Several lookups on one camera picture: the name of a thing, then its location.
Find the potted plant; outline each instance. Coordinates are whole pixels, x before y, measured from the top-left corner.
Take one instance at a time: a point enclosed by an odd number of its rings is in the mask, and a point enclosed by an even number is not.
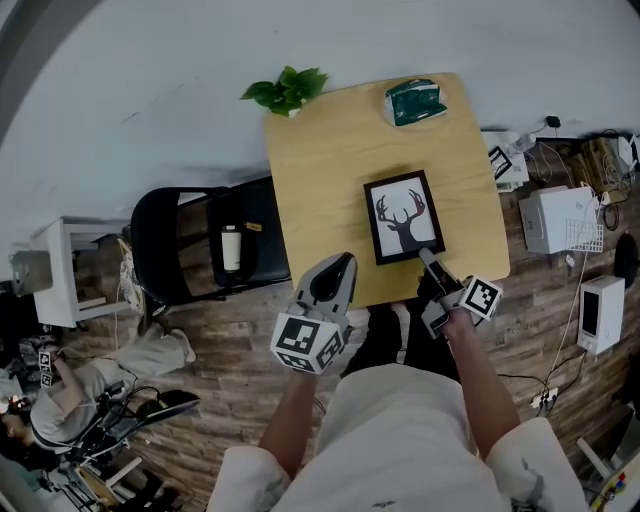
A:
[[[256,82],[251,84],[241,100],[255,100],[274,114],[295,116],[302,105],[315,98],[329,75],[320,73],[320,68],[310,68],[298,73],[286,66],[276,83]]]

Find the deer silhouette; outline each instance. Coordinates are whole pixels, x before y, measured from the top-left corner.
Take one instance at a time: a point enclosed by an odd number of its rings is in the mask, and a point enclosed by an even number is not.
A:
[[[398,222],[395,214],[393,215],[393,219],[388,219],[386,217],[387,207],[384,205],[384,198],[386,196],[382,196],[376,202],[376,213],[378,215],[378,220],[380,222],[389,222],[387,227],[391,231],[395,231],[398,233],[398,237],[400,238],[400,247],[402,247],[403,252],[417,251],[420,249],[421,244],[418,242],[413,235],[411,234],[411,222],[416,217],[420,217],[424,213],[426,208],[422,197],[415,190],[409,189],[409,195],[413,199],[413,202],[416,205],[416,213],[413,215],[409,215],[409,212],[406,208],[403,208],[405,215],[407,216],[407,220],[404,222]]]

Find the green tissue box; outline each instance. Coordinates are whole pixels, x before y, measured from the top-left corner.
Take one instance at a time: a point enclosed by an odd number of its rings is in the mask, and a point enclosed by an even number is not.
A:
[[[438,84],[424,79],[410,80],[389,89],[384,106],[387,119],[394,126],[405,126],[447,111]]]

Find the wooden table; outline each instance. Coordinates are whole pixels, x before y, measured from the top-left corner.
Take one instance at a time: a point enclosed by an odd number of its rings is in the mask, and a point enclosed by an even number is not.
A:
[[[266,139],[294,284],[323,258],[358,261],[356,307],[414,297],[419,259],[377,266],[363,185],[424,169],[442,228],[443,263],[459,278],[509,274],[507,240],[487,150],[460,79],[426,76],[446,115],[397,128],[382,114],[400,78],[323,94],[293,119],[269,114]]]

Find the power strip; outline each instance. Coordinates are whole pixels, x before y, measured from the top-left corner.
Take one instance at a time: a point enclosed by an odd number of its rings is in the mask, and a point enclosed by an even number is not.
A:
[[[540,393],[539,395],[534,396],[533,400],[531,400],[531,407],[533,409],[540,409],[540,404],[544,402],[553,402],[557,396],[558,388],[552,388],[548,393],[546,391],[544,393]]]

